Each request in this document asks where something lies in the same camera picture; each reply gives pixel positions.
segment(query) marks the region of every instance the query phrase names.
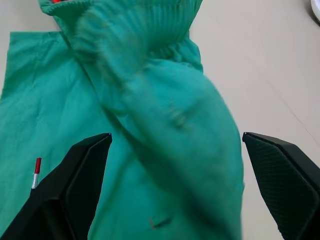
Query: green sweater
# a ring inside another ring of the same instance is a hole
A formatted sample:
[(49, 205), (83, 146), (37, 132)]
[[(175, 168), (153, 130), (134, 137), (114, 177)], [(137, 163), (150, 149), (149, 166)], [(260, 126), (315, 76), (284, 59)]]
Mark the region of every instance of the green sweater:
[(73, 144), (110, 132), (89, 240), (241, 239), (239, 132), (189, 39), (201, 0), (39, 2), (62, 32), (11, 34), (0, 235), (36, 157), (43, 178)]

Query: white surface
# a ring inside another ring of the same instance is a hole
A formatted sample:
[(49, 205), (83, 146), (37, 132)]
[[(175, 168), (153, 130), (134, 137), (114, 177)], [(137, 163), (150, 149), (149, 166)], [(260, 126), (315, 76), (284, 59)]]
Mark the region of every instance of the white surface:
[[(191, 36), (239, 130), (297, 144), (320, 166), (320, 26), (308, 0), (204, 0)], [(9, 31), (54, 31), (37, 0), (0, 1), (0, 80)], [(281, 240), (243, 146), (243, 239)]]

